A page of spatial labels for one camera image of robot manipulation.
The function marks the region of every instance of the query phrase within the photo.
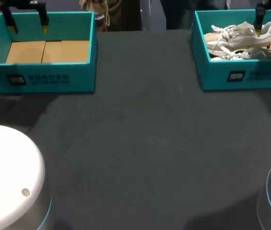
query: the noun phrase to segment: black clamp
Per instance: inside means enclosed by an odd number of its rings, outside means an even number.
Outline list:
[[[46,12],[45,2],[38,2],[35,0],[0,0],[0,10],[2,11],[2,14],[5,18],[6,26],[9,27],[15,34],[17,34],[18,28],[9,7],[15,7],[19,10],[38,11],[43,33],[46,34],[49,25],[49,18]]]

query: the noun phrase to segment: person's leg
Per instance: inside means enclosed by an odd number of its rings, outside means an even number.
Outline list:
[[[189,28],[190,12],[194,0],[160,0],[166,17],[168,30]]]
[[[195,10],[224,10],[226,0],[160,0],[167,29],[190,29]]]

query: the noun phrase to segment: teal tray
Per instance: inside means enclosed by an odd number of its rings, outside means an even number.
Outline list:
[[[93,12],[49,12],[43,34],[38,13],[13,13],[12,33],[0,14],[0,93],[93,92],[97,38]],[[89,40],[88,62],[5,64],[12,41]]]
[[[253,24],[255,10],[196,11],[192,29],[192,50],[203,90],[271,89],[271,59],[211,61],[204,34],[211,25],[224,28],[247,21]],[[267,11],[264,22],[271,22]]]

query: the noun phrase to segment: shoe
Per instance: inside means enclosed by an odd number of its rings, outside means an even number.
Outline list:
[[[246,60],[246,59],[271,59],[271,49],[256,46],[246,49],[235,50],[231,52],[225,47],[221,49],[227,53],[226,56],[212,58],[211,61],[224,61],[224,60]]]
[[[253,46],[266,47],[271,44],[271,22],[262,26],[260,37],[257,36],[253,25],[244,22],[240,25],[230,25],[225,28],[211,26],[215,33],[204,35],[205,42],[210,54],[226,56],[220,47],[229,51],[237,49],[250,49]]]

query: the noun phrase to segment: shoelace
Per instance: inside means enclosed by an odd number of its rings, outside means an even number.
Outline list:
[[[219,28],[219,27],[216,27],[214,25],[211,25],[211,28],[213,29],[213,31],[220,34],[220,36],[219,36],[215,46],[213,47],[213,49],[219,44],[219,42],[221,41],[222,38],[229,41],[230,36],[238,35],[238,32],[233,31],[233,27],[235,27],[235,25],[230,25],[230,26],[227,26],[225,28]]]
[[[250,59],[249,53],[245,50],[242,53],[235,53],[237,50],[230,52],[229,49],[226,47],[221,47],[221,49],[227,53],[227,56],[223,56],[223,59],[228,59],[228,60],[244,60],[244,59]]]

